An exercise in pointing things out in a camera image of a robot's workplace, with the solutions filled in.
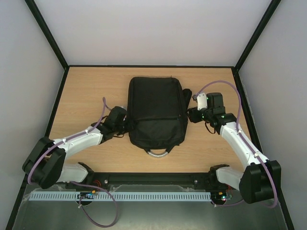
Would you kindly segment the black student backpack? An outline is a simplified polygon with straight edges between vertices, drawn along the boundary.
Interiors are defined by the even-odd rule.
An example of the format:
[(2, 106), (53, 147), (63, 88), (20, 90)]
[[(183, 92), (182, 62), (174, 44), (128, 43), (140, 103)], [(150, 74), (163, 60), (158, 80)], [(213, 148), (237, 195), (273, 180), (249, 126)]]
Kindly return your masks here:
[(176, 78), (132, 78), (127, 108), (130, 142), (151, 157), (168, 155), (185, 140), (191, 96)]

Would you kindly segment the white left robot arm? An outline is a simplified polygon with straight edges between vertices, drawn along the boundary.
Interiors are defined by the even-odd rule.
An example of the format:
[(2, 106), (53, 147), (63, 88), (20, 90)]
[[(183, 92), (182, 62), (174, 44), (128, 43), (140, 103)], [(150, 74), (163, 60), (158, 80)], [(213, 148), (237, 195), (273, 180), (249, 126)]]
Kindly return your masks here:
[(41, 138), (22, 165), (28, 183), (47, 189), (56, 183), (83, 182), (91, 169), (84, 163), (70, 164), (66, 160), (89, 147), (127, 133), (126, 115), (124, 108), (116, 106), (109, 115), (101, 117), (104, 122), (93, 123), (84, 131), (54, 140)]

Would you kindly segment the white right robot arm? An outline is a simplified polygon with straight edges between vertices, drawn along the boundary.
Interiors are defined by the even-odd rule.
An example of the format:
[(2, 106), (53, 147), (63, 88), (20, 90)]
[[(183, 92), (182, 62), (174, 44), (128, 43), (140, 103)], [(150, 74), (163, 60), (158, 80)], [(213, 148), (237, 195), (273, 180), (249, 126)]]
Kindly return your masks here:
[(223, 184), (231, 186), (248, 204), (269, 199), (276, 204), (281, 182), (280, 164), (261, 153), (244, 133), (237, 117), (226, 112), (221, 93), (199, 93), (193, 99), (197, 106), (188, 110), (190, 121), (210, 125), (230, 145), (244, 169), (239, 172), (228, 165), (216, 166), (209, 176), (210, 184), (216, 188)]

